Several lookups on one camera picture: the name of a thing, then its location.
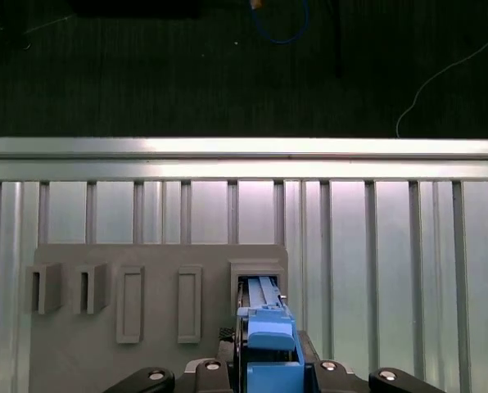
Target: black object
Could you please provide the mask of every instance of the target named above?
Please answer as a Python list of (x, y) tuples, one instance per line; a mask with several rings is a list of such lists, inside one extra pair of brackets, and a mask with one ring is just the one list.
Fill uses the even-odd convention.
[(175, 389), (175, 375), (170, 370), (159, 367), (143, 368), (105, 393), (171, 393)]
[[(397, 368), (381, 368), (366, 382), (335, 361), (322, 361), (305, 332), (299, 332), (305, 357), (304, 393), (443, 393)], [(105, 393), (233, 393), (236, 370), (233, 362), (210, 359), (200, 363), (194, 373), (184, 373), (175, 383), (173, 374), (152, 381), (151, 372), (163, 368), (144, 368), (125, 378)]]

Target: blue plastic part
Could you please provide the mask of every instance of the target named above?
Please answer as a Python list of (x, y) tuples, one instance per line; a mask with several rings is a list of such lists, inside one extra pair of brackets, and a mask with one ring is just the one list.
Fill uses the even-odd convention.
[(291, 319), (284, 309), (258, 309), (250, 314), (247, 346), (261, 350), (294, 350)]
[(246, 393), (303, 393), (304, 356), (291, 311), (269, 277), (248, 278), (248, 291), (250, 307), (237, 311), (247, 318), (248, 348), (290, 351), (293, 361), (248, 363)]

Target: rectangular slot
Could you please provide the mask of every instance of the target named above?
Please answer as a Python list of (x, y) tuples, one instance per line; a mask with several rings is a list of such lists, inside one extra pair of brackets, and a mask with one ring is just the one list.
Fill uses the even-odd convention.
[(80, 274), (80, 311), (88, 311), (89, 274)]
[(31, 311), (38, 311), (38, 300), (40, 297), (40, 273), (33, 272), (31, 288)]
[(116, 292), (116, 342), (136, 344), (142, 340), (144, 268), (121, 266)]
[(183, 266), (178, 270), (179, 344), (201, 340), (202, 267)]

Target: gray bracket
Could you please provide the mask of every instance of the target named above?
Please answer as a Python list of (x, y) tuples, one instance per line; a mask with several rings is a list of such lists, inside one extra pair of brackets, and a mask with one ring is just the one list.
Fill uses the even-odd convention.
[(74, 314), (95, 314), (106, 307), (107, 264), (84, 264), (75, 269)]
[(26, 293), (29, 293), (27, 311), (48, 314), (62, 306), (61, 264), (29, 266), (25, 274)]

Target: cable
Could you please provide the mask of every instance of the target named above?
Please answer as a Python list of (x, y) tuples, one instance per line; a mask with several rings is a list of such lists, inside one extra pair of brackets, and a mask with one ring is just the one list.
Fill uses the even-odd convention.
[(308, 29), (308, 25), (310, 24), (310, 9), (308, 7), (308, 0), (302, 0), (302, 6), (304, 8), (304, 25), (302, 26), (302, 28), (299, 30), (297, 34), (295, 34), (293, 37), (289, 39), (277, 40), (271, 38), (269, 33), (266, 30), (264, 30), (262, 24), (259, 21), (258, 16), (256, 15), (256, 11), (253, 9), (250, 0), (251, 15), (253, 17), (253, 21), (255, 22), (255, 27), (257, 28), (259, 34), (262, 35), (267, 40), (269, 40), (270, 42), (276, 43), (277, 45), (285, 45), (287, 43), (292, 43), (293, 41), (296, 41), (297, 39), (302, 37), (302, 34), (304, 34), (304, 32)]
[(473, 57), (475, 57), (476, 55), (478, 55), (479, 53), (482, 53), (486, 48), (488, 47), (488, 42), (485, 43), (480, 49), (478, 49), (477, 51), (475, 51), (474, 53), (472, 53), (470, 56), (467, 56), (467, 57), (464, 57), (462, 60), (459, 60), (459, 61), (456, 61), (455, 63), (452, 63), (450, 65), (448, 65), (447, 67), (445, 67), (443, 70), (437, 72), (435, 75), (433, 75), (430, 79), (428, 79), (426, 82), (424, 82), (422, 84), (422, 86), (420, 88), (418, 88), (417, 92), (415, 93), (415, 98), (413, 99), (413, 103), (411, 104), (411, 106), (406, 109), (402, 115), (400, 115), (399, 119), (397, 120), (397, 125), (395, 127), (395, 135), (396, 137), (400, 138), (400, 122), (402, 121), (402, 119), (409, 113), (411, 112), (411, 110), (415, 107), (415, 105), (417, 105), (417, 100), (418, 100), (418, 96), (420, 95), (420, 93), (423, 91), (423, 89), (432, 81), (434, 80), (435, 78), (437, 78), (438, 76), (441, 76), (442, 74), (444, 74), (446, 71), (448, 70), (451, 70), (452, 68), (456, 67), (456, 66), (459, 66), (463, 63), (465, 63), (466, 61), (468, 60), (471, 60)]
[(67, 15), (67, 16), (64, 16), (60, 19), (57, 19), (57, 20), (52, 20), (51, 22), (48, 22), (48, 23), (44, 23), (43, 25), (40, 25), (40, 26), (36, 26), (36, 27), (33, 27), (29, 30), (26, 30), (25, 34), (29, 34), (29, 33), (33, 33), (34, 31), (37, 31), (37, 30), (40, 30), (40, 29), (43, 29), (44, 27), (48, 27), (48, 26), (51, 26), (51, 25), (54, 25), (58, 22), (63, 22), (64, 20), (68, 20), (70, 19), (72, 16), (74, 16), (75, 14), (71, 14), (71, 15)]

